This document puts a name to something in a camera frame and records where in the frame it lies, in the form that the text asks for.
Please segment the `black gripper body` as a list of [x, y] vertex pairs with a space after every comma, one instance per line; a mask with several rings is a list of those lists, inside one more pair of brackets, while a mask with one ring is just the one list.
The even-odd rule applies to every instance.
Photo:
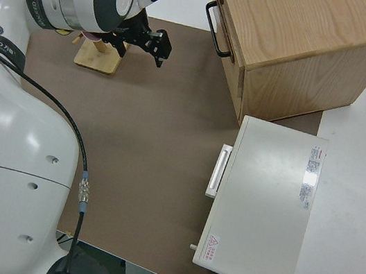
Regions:
[[122, 21], [118, 28], [104, 33], [102, 41], [110, 43], [120, 57], [124, 57], [127, 51], [124, 44], [128, 43], [140, 47], [157, 61], [157, 45], [162, 36], [162, 30], [154, 32], [148, 23], [147, 12], [141, 10], [135, 16]]

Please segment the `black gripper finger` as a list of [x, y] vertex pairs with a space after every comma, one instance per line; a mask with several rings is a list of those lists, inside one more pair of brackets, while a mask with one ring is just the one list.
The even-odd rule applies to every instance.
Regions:
[[150, 44], [148, 45], [148, 49], [150, 47], [154, 48], [155, 46], [159, 47], [163, 51], [164, 60], [169, 59], [169, 55], [171, 54], [172, 50], [172, 45], [168, 33], [163, 29], [159, 29], [157, 32], [154, 31], [149, 32], [149, 36], [150, 36], [149, 39]]
[[155, 60], [156, 67], [160, 68], [162, 66], [162, 62], [164, 61], [162, 49], [160, 49], [159, 47], [156, 47], [156, 46], [154, 48], [150, 47], [148, 49], [148, 53]]

